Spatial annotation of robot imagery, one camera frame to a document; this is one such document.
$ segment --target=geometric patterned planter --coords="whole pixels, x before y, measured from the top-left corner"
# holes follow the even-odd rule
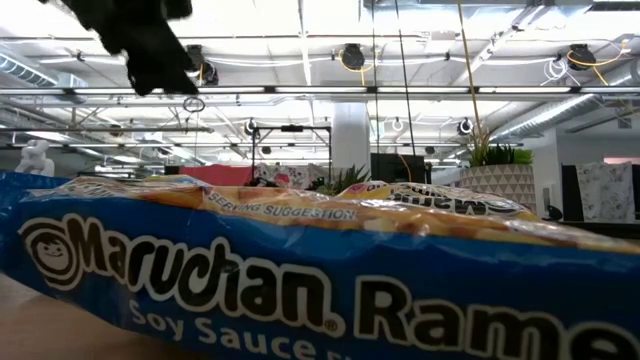
[[[460,187],[500,195],[536,213],[536,188],[531,165],[488,165],[463,169]]]

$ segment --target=wooden table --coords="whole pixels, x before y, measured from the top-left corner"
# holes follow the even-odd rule
[[[111,326],[0,274],[0,359],[204,359]]]

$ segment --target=maruchan ramen package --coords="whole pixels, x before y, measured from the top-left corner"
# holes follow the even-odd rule
[[[3,213],[0,267],[222,360],[640,358],[636,244],[344,195],[79,178]]]
[[[534,220],[536,216],[525,206],[492,194],[469,189],[416,183],[387,184],[371,181],[349,187],[342,199],[385,199],[420,205],[454,214],[500,216]]]

